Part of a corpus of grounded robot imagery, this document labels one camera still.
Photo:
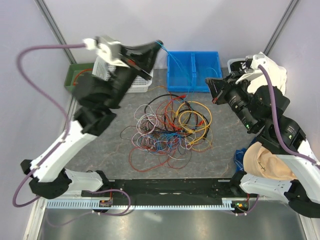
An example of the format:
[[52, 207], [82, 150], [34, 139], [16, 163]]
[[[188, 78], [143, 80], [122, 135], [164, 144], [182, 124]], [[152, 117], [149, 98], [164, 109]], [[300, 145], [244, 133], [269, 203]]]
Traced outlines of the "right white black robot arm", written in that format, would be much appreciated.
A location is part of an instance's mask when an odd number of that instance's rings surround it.
[[276, 180], [256, 176], [248, 170], [234, 175], [229, 191], [235, 197], [244, 193], [281, 200], [295, 212], [308, 218], [320, 217], [320, 163], [313, 155], [306, 134], [291, 118], [283, 115], [290, 100], [272, 85], [265, 70], [267, 84], [255, 93], [248, 93], [248, 79], [238, 72], [225, 78], [208, 77], [212, 102], [228, 104], [246, 127], [248, 134], [257, 134], [257, 142], [280, 158], [296, 175], [295, 180]]

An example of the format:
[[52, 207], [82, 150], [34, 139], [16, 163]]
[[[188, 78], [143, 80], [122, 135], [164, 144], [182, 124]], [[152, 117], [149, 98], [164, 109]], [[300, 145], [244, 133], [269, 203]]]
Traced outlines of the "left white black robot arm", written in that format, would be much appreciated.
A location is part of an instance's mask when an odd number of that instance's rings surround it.
[[67, 163], [88, 143], [99, 137], [116, 118], [115, 109], [137, 77], [149, 80], [162, 41], [124, 46], [117, 40], [86, 38], [80, 48], [94, 50], [107, 64], [115, 66], [108, 80], [85, 73], [72, 91], [80, 108], [67, 119], [65, 131], [38, 158], [25, 159], [21, 168], [31, 191], [38, 197], [55, 199], [67, 192], [86, 191], [106, 196], [110, 182], [100, 171], [77, 172]]

